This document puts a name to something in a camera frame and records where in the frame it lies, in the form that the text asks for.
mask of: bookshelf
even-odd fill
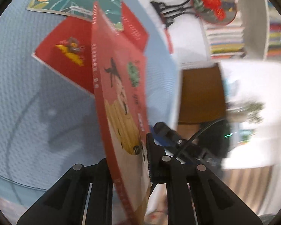
[[[273,21],[273,15],[272,15],[272,12],[273,10],[278,14],[278,12],[276,11],[276,9],[272,6],[272,5],[269,5],[268,3],[268,0],[265,0],[266,2],[266,5],[268,7],[268,13],[267,13],[267,20],[268,20],[268,23],[269,23],[269,26],[268,26],[268,43],[266,45],[266,48],[265,48],[265,51],[266,51],[266,55],[265,55],[265,59],[266,60],[269,60],[269,61],[278,61],[278,62],[281,62],[281,55],[276,55],[276,56],[269,56],[268,55],[268,52],[273,52],[273,48],[270,47],[270,42],[271,42],[271,35],[276,34],[277,31],[272,31],[271,30],[271,23],[273,22],[274,24],[278,25],[281,27],[281,17],[280,17],[280,22],[278,21],[275,21],[275,18],[274,18],[274,21]]]
[[[270,15],[267,0],[239,0],[245,26],[246,59],[281,62],[281,56],[268,57]]]

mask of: white bookshelf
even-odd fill
[[[265,0],[239,0],[247,58],[263,60],[268,43],[268,8]]]

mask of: red book cover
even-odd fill
[[[93,94],[91,33],[91,22],[67,17],[42,41],[32,56]]]
[[[129,7],[122,2],[122,24],[124,28],[124,35],[132,42],[134,45],[144,52],[147,41],[148,33],[139,22],[137,17],[133,12],[130,11]]]
[[[109,170],[129,221],[142,224],[150,188],[146,58],[114,29],[97,2],[92,29],[94,93]]]

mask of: book spine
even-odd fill
[[[92,29],[92,69],[93,69],[93,80],[94,80],[94,94],[96,99],[96,111],[98,116],[98,121],[100,124],[100,132],[101,138],[104,143],[104,149],[106,154],[106,160],[108,164],[108,168],[110,170],[111,177],[113,182],[115,183],[117,193],[120,197],[120,200],[123,204],[124,210],[126,212],[127,218],[132,225],[137,225],[138,221],[134,215],[134,211],[132,205],[129,201],[128,194],[124,187],[124,182],[121,177],[119,167],[117,164],[117,160],[114,154],[114,148],[112,146],[112,139],[109,130],[109,124],[107,119],[107,114],[105,110],[104,104],[104,96],[103,96],[103,89],[101,83],[101,75],[100,70],[98,67],[98,63],[100,59],[97,58],[97,44],[96,39],[100,35],[98,34],[98,26],[97,26],[97,14],[98,14],[98,2],[94,2],[93,7],[93,29]]]
[[[242,33],[244,27],[230,27],[230,28],[220,28],[220,29],[208,29],[206,30],[207,35],[220,35],[220,34],[233,34],[233,33]]]
[[[281,24],[271,24],[270,30],[275,32],[281,32]]]
[[[281,56],[281,50],[268,51],[268,56]]]

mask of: black cable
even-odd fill
[[[22,120],[24,119],[26,113],[28,112],[28,110],[30,109],[30,107],[32,106],[32,104],[34,104],[34,102],[36,101],[36,99],[39,97],[40,92],[38,91],[31,99],[30,101],[26,104],[26,106],[24,107],[24,109],[22,110],[22,112],[20,113],[20,115],[17,118],[17,121],[15,123],[15,125],[13,126],[12,130],[10,131],[10,135],[8,137],[8,141],[7,141],[7,147],[6,147],[6,152],[5,152],[5,167],[6,167],[6,173],[7,173],[7,177],[9,180],[13,181],[13,177],[11,175],[11,171],[10,171],[10,154],[11,154],[11,145],[13,142],[14,137],[16,136],[17,130],[22,122]],[[24,206],[22,199],[20,198],[16,188],[15,188],[15,184],[13,182],[11,182],[11,188],[18,200],[18,202],[20,203],[20,205]]]
[[[184,144],[181,145],[181,147],[177,150],[177,152],[173,155],[173,158],[177,158],[200,134],[202,134],[204,131],[206,131],[208,128],[210,128],[212,125],[225,121],[224,118],[219,118],[217,120],[214,120],[210,122],[208,125],[206,125],[204,128],[200,129],[198,132],[196,132],[188,141],[186,141]]]

